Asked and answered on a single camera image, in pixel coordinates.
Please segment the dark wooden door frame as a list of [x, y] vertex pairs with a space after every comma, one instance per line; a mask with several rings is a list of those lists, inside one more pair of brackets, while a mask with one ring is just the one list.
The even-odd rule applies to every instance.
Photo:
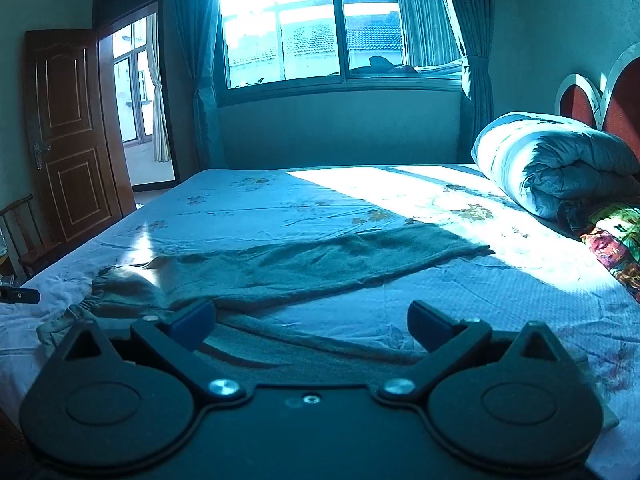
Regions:
[[[171, 161], [156, 162], [152, 141], [153, 87], [146, 56], [145, 20], [156, 13], [160, 74]], [[168, 188], [198, 171], [190, 78], [169, 0], [93, 0], [92, 28], [107, 69], [106, 92], [115, 99], [116, 138], [136, 191]]]

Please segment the sheer white window curtain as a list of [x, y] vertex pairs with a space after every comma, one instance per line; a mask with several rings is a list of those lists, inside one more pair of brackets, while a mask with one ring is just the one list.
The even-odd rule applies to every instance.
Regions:
[[408, 65], [441, 66], [461, 58], [445, 0], [397, 1]]

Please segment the grey-green fleece pants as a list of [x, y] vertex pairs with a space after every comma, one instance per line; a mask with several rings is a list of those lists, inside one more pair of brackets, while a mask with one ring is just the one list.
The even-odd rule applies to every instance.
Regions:
[[127, 328], [162, 321], [196, 300], [216, 310], [214, 328], [194, 350], [221, 373], [246, 382], [385, 382], [404, 376], [426, 350], [359, 296], [402, 280], [448, 300], [442, 277], [456, 266], [500, 270], [491, 250], [433, 226], [298, 240], [239, 250], [158, 255], [104, 269], [90, 292], [39, 326], [47, 354], [72, 327], [96, 321]]

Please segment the brown wooden door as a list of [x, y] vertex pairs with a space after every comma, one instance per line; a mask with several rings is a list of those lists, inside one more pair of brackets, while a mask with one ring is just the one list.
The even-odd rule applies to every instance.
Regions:
[[90, 29], [24, 36], [26, 134], [47, 226], [72, 250], [136, 210], [115, 102]]

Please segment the colourful patterned pillow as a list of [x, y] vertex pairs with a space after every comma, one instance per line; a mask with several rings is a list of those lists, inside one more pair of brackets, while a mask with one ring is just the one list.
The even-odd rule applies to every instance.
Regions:
[[639, 301], [639, 197], [599, 203], [566, 200], [560, 206], [558, 219]]

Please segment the wooden chair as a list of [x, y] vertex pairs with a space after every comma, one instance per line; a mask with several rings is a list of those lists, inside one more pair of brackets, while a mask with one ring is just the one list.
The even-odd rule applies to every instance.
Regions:
[[40, 228], [29, 194], [1, 209], [1, 222], [26, 278], [32, 278], [58, 260], [58, 242]]

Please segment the balcony white curtain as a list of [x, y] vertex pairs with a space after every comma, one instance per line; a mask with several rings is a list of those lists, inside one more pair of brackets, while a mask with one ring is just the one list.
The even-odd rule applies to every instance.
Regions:
[[159, 29], [157, 14], [150, 14], [145, 20], [145, 36], [146, 56], [148, 57], [150, 81], [153, 87], [152, 141], [154, 146], [154, 160], [156, 162], [170, 162], [171, 154], [165, 117], [162, 75], [160, 74]]

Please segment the left blue curtain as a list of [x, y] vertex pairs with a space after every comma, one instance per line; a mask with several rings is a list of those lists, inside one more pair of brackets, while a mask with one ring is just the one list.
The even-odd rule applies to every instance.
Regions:
[[226, 166], [215, 90], [219, 0], [169, 0], [190, 78], [198, 168]]

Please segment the red white headboard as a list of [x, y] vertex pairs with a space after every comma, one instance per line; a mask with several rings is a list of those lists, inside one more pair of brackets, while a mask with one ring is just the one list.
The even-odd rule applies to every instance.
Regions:
[[578, 73], [566, 76], [554, 112], [618, 136], [639, 156], [639, 44], [618, 57], [600, 87]]

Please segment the blue curtain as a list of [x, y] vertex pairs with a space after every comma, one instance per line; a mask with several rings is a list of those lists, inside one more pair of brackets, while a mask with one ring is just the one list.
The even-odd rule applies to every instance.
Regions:
[[462, 98], [458, 159], [471, 159], [472, 145], [494, 118], [489, 59], [495, 26], [495, 0], [444, 0], [462, 54]]
[[219, 0], [169, 0], [190, 78], [198, 168], [226, 166], [215, 90]]

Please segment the large bedroom window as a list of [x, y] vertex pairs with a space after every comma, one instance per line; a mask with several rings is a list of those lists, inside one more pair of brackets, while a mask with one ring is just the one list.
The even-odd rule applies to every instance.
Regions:
[[346, 81], [462, 81], [462, 55], [413, 67], [397, 0], [219, 0], [217, 84], [229, 103]]

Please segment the bed with floral sheet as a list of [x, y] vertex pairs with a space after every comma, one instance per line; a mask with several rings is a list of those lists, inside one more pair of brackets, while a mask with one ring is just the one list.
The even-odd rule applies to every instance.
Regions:
[[214, 300], [204, 356], [238, 373], [318, 374], [312, 348], [376, 365], [422, 356], [413, 300], [498, 330], [546, 322], [591, 370], [614, 417], [590, 456], [639, 474], [639, 306], [580, 240], [472, 166], [206, 170], [37, 274], [1, 310], [1, 406], [28, 388], [78, 318], [165, 315]]

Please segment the rolled blue white quilt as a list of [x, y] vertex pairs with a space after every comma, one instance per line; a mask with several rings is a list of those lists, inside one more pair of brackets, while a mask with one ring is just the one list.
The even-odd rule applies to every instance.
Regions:
[[572, 118], [504, 114], [480, 132], [471, 157], [511, 200], [540, 218], [556, 218], [566, 200], [639, 193], [639, 161], [627, 143]]

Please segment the right blue curtain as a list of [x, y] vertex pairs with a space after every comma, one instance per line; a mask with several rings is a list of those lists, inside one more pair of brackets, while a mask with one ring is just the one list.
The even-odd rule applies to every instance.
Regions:
[[489, 59], [495, 26], [495, 0], [444, 0], [462, 54], [462, 98], [458, 159], [471, 159], [472, 145], [494, 118]]

